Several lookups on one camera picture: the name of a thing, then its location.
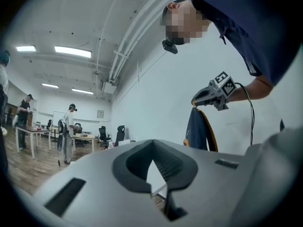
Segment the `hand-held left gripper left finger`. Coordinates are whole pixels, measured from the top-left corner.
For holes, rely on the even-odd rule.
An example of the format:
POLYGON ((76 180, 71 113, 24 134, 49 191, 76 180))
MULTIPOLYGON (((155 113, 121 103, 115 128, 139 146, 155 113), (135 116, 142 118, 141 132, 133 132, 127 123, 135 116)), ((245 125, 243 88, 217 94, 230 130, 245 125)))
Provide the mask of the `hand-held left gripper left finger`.
POLYGON ((114 159, 131 143, 90 153, 49 178, 34 194, 36 216, 50 227, 164 227, 147 193, 133 193, 114 177, 114 159))

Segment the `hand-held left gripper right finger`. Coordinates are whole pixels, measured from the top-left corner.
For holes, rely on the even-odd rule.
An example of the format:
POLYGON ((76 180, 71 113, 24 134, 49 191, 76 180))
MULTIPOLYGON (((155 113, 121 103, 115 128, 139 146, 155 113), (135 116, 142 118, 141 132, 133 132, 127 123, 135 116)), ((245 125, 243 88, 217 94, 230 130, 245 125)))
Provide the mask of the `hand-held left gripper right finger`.
POLYGON ((257 146, 243 156, 205 151, 154 140, 153 151, 165 171, 170 210, 183 216, 169 220, 154 209, 155 227, 226 227, 257 158, 257 146))

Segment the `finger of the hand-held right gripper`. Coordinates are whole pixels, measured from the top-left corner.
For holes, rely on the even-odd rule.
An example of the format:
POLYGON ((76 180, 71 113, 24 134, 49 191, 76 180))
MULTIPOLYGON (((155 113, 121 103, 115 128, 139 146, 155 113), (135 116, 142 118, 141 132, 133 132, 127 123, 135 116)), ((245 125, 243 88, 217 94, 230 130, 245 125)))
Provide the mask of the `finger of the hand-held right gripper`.
POLYGON ((195 103, 195 99, 197 97, 203 97, 203 96, 215 96, 216 94, 214 92, 214 89, 212 87, 205 87, 201 90, 199 90, 192 98, 191 103, 195 103))
POLYGON ((213 105, 215 101, 216 101, 216 97, 215 96, 197 97, 195 99, 195 106, 213 105))

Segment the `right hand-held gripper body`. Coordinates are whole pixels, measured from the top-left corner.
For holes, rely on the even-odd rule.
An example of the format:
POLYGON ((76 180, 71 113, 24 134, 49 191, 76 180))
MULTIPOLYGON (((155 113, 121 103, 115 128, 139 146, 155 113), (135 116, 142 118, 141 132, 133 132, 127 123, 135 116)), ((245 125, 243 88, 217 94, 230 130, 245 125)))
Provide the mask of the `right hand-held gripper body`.
POLYGON ((211 95, 213 96, 212 102, 214 107, 218 111, 228 109, 227 99, 235 91, 236 85, 225 71, 221 72, 213 80, 209 82, 209 88, 211 90, 211 95))

